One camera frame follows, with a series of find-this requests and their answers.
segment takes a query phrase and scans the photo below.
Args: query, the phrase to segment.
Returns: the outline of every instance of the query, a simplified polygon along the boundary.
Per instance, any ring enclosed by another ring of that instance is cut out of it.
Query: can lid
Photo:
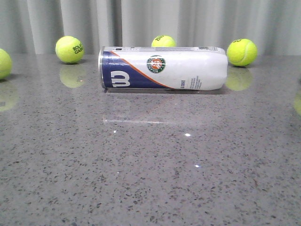
[[[105,46],[103,46],[99,52],[99,56],[98,56],[98,73],[100,75],[100,82],[101,82],[101,85],[104,89],[106,89],[106,86],[103,82],[103,51],[104,51],[104,48]]]

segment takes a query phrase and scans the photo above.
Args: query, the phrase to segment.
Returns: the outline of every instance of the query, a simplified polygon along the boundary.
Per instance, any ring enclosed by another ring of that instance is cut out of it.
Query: tennis ball
[[[229,67],[226,87],[233,91],[242,91],[250,87],[253,76],[247,68]]]
[[[69,88],[82,86],[86,80],[86,71],[81,65],[62,65],[60,70],[60,80],[62,84]]]
[[[73,64],[83,57],[85,50],[80,40],[64,36],[56,42],[55,53],[64,63]]]
[[[0,80],[0,112],[13,108],[19,100],[17,88],[8,80]]]
[[[257,57],[257,47],[249,39],[233,41],[227,49],[228,60],[235,66],[246,66]]]
[[[168,35],[159,35],[151,43],[152,47],[175,47],[174,39]]]
[[[0,80],[7,77],[12,68],[12,61],[9,54],[0,48]]]

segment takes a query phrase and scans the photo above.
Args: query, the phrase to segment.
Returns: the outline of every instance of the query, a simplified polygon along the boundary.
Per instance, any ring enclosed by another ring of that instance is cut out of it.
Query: yellow tennis ball
[[[0,80],[7,77],[12,68],[12,61],[9,54],[0,48]]]
[[[62,65],[60,80],[69,88],[82,86],[86,81],[86,71],[81,65]]]
[[[83,57],[85,50],[80,40],[64,36],[56,42],[55,53],[64,63],[73,64]]]
[[[253,76],[247,68],[229,67],[225,85],[233,91],[242,91],[250,87]]]
[[[257,57],[257,47],[249,39],[233,41],[227,49],[228,60],[235,66],[246,66]]]
[[[151,43],[152,47],[175,47],[174,39],[168,35],[159,35]]]

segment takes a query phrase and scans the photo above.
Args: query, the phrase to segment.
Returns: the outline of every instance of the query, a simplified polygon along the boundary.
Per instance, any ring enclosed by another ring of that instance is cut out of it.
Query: countertop
[[[301,225],[301,56],[219,90],[105,90],[96,55],[12,54],[1,226]]]

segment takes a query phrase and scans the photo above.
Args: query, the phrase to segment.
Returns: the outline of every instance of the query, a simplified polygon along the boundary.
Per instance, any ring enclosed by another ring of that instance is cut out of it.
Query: curtain
[[[177,46],[248,38],[259,55],[300,55],[300,33],[301,0],[0,0],[0,48],[10,53],[54,53],[72,35],[98,54],[165,34]]]

